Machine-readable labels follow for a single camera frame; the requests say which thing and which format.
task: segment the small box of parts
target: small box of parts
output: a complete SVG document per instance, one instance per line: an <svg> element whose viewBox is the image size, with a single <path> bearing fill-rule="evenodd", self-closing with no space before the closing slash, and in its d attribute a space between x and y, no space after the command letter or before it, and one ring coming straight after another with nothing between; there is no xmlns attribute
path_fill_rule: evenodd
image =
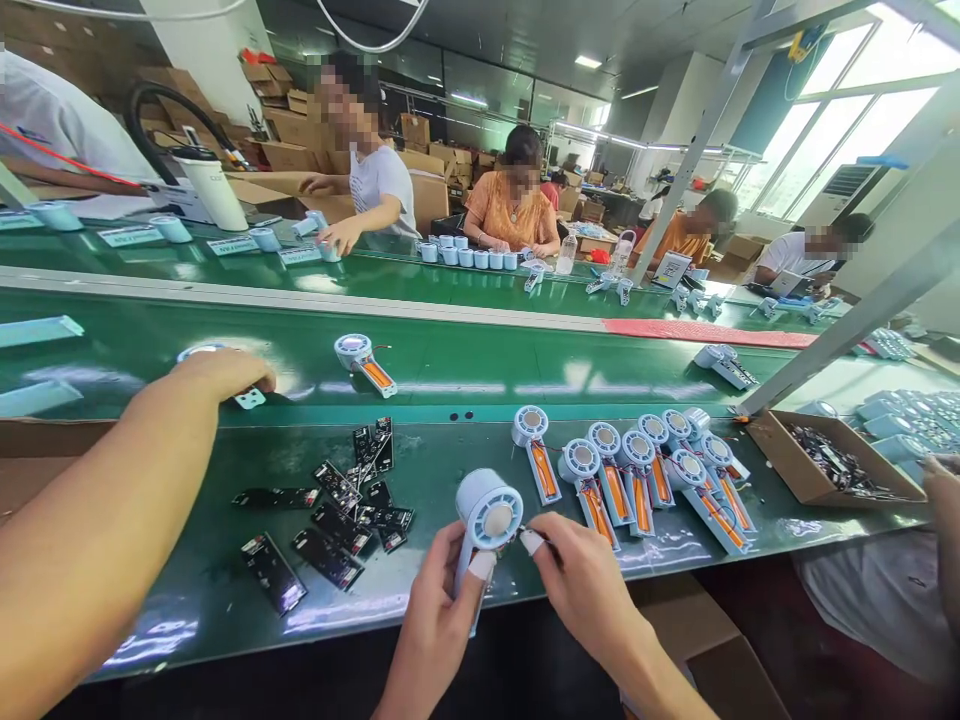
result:
<svg viewBox="0 0 960 720"><path fill-rule="evenodd" d="M747 432L804 505L889 508L926 502L916 483L842 420L765 410Z"/></svg>

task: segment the water bottle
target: water bottle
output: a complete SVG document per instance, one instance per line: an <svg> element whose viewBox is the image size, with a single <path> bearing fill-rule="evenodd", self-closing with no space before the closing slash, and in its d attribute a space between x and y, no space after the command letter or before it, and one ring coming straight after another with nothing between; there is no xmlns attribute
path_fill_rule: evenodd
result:
<svg viewBox="0 0 960 720"><path fill-rule="evenodd" d="M557 275L569 275L573 272L573 261L577 258L577 236L567 235L560 244L560 257L557 258Z"/></svg>

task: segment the label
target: label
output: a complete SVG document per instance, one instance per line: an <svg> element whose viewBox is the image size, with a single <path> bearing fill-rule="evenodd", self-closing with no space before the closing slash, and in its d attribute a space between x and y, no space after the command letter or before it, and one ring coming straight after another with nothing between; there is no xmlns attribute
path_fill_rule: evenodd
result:
<svg viewBox="0 0 960 720"><path fill-rule="evenodd" d="M0 212L0 230L20 230L28 227L43 227L43 223L26 210Z"/></svg>
<svg viewBox="0 0 960 720"><path fill-rule="evenodd" d="M296 265L301 262L311 262L313 260L322 261L323 255L320 248L316 245L302 248L291 248L290 250L281 250L277 253L280 256L280 262L287 265Z"/></svg>
<svg viewBox="0 0 960 720"><path fill-rule="evenodd" d="M229 238L227 240L208 240L207 245L217 256L235 255L250 250L259 250L256 240L249 235L240 235L239 237Z"/></svg>
<svg viewBox="0 0 960 720"><path fill-rule="evenodd" d="M115 230L101 230L97 233L110 247L137 245L138 243L163 240L163 235L152 225L130 225Z"/></svg>

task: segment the white t-shirt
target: white t-shirt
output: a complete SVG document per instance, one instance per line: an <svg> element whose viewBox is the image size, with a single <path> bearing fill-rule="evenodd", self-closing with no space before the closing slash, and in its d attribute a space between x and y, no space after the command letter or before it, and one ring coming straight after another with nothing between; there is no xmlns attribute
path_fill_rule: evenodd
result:
<svg viewBox="0 0 960 720"><path fill-rule="evenodd" d="M59 75L2 53L0 122L53 152L132 182L159 182L127 131L106 109ZM22 157L54 170L82 172L18 138L0 133L0 155Z"/></svg>
<svg viewBox="0 0 960 720"><path fill-rule="evenodd" d="M659 215L661 210L663 210L663 198L648 200L640 209L640 219L653 220L653 216Z"/></svg>
<svg viewBox="0 0 960 720"><path fill-rule="evenodd" d="M357 160L350 150L350 194L357 214L372 210L380 204L381 195L393 195L400 201L400 218L380 232L419 238L417 221L413 216L413 181L410 171L396 150L381 145L376 152Z"/></svg>
<svg viewBox="0 0 960 720"><path fill-rule="evenodd" d="M826 272L836 264L835 260L826 258L808 260L806 256L807 237L802 232L792 232L781 235L767 245L761 253L760 259L744 283L753 282L758 267L770 268L778 275L789 270L797 275L816 275Z"/></svg>
<svg viewBox="0 0 960 720"><path fill-rule="evenodd" d="M793 555L823 621L914 677L955 682L960 649L943 613L937 536L904 530Z"/></svg>

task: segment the air conditioner unit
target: air conditioner unit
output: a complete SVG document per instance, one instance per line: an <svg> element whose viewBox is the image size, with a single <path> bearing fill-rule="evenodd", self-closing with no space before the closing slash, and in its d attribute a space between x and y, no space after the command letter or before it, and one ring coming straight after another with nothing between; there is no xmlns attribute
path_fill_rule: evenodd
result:
<svg viewBox="0 0 960 720"><path fill-rule="evenodd" d="M798 225L825 227L854 212L876 209L904 175L885 165L841 165L800 216Z"/></svg>

